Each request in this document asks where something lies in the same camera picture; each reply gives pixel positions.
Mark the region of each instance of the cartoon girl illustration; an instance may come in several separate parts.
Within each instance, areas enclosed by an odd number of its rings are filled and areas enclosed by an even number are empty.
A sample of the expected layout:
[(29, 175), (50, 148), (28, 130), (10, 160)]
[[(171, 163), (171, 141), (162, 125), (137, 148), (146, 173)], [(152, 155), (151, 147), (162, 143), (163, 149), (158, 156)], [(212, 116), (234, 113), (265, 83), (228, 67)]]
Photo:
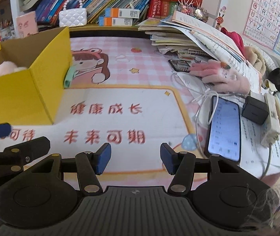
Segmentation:
[(75, 73), (71, 85), (102, 83), (110, 77), (108, 55), (99, 48), (72, 51)]

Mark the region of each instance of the white power strip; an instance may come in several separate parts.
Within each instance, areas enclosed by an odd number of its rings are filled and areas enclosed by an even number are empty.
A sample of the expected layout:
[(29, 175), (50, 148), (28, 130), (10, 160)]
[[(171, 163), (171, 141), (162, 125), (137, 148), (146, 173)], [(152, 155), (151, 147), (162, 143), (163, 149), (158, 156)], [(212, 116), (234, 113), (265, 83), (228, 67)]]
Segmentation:
[(276, 110), (274, 96), (266, 93), (264, 95), (265, 103), (268, 106), (268, 117), (262, 125), (261, 145), (268, 147), (269, 144), (274, 144), (280, 137), (280, 122)]

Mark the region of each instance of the pearl handle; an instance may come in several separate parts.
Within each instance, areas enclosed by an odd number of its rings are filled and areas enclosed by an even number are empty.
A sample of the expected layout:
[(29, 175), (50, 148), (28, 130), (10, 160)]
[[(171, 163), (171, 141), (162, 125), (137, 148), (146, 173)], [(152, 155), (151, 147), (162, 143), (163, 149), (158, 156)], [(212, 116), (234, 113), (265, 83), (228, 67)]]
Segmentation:
[[(71, 2), (71, 1), (73, 1), (73, 0), (66, 0), (65, 2), (64, 2), (64, 5), (63, 5), (63, 11), (65, 11), (66, 9), (67, 9), (67, 5), (68, 5), (68, 3), (69, 2)], [(78, 0), (79, 1), (79, 4), (80, 4), (80, 7), (79, 8), (83, 8), (83, 1), (82, 0)]]

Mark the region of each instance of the star decoration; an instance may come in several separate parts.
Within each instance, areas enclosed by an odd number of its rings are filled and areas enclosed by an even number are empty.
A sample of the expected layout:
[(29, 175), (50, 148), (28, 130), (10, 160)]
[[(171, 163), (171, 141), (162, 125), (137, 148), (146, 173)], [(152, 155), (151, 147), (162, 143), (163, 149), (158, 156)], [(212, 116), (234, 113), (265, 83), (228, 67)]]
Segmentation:
[(137, 68), (133, 68), (129, 70), (132, 74), (138, 74), (139, 73), (139, 69)]

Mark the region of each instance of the green cloth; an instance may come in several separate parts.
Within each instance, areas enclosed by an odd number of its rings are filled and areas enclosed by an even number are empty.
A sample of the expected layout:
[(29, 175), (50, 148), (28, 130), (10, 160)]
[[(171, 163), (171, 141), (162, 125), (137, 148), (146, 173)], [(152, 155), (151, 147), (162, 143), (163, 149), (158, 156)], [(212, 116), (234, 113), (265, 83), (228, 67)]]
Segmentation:
[(76, 69), (75, 66), (70, 66), (69, 70), (64, 78), (63, 88), (68, 89), (70, 87), (71, 81), (73, 80), (74, 73)]

